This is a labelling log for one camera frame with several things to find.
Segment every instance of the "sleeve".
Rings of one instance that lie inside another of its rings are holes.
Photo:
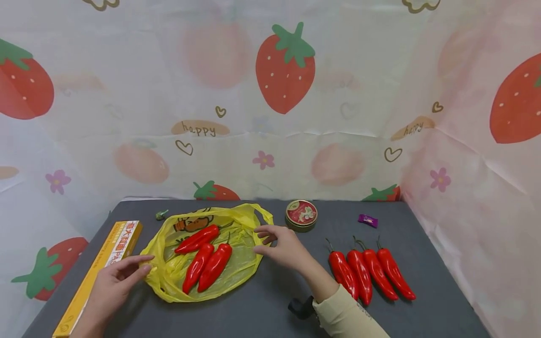
[[[342,285],[334,295],[312,305],[321,327],[333,338],[389,338]]]

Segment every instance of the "red strawberry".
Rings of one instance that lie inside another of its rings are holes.
[[[55,90],[31,53],[0,39],[0,112],[20,120],[44,115]]]
[[[240,197],[235,192],[221,185],[214,184],[214,181],[208,181],[202,187],[195,182],[194,185],[197,187],[197,191],[194,194],[196,200],[240,201]]]
[[[497,143],[523,142],[541,134],[541,54],[503,81],[492,104],[490,131]]]
[[[314,82],[315,51],[301,38],[303,26],[299,22],[291,34],[282,26],[273,25],[274,35],[263,41],[255,61],[261,93],[267,104],[280,114],[293,109]]]
[[[372,188],[372,194],[363,201],[400,201],[400,186],[394,184],[382,191]]]
[[[29,275],[15,277],[11,283],[27,283],[27,297],[47,301],[64,279],[88,242],[82,237],[62,241],[47,251],[41,248]]]

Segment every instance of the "hand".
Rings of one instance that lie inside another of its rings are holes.
[[[267,256],[276,263],[297,271],[314,260],[295,232],[287,227],[260,226],[255,228],[254,232],[259,238],[265,237],[264,245],[254,247],[256,254]],[[265,246],[274,241],[278,241],[274,248]]]
[[[89,332],[104,328],[126,302],[132,287],[150,272],[150,265],[139,266],[139,263],[153,258],[152,255],[131,256],[101,269],[73,337],[94,336]]]

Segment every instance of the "strawberry print backdrop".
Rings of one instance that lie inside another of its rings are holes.
[[[10,2],[0,336],[22,335],[125,196],[402,196],[491,334],[541,336],[540,13],[535,0]]]

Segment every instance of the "black handle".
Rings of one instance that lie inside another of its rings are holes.
[[[298,300],[297,298],[294,298],[291,300],[291,302],[289,302],[289,305],[287,306],[287,308],[298,319],[305,320],[305,319],[308,319],[315,312],[314,307],[312,306],[313,300],[314,300],[314,297],[310,296],[304,303],[301,303],[300,300]]]

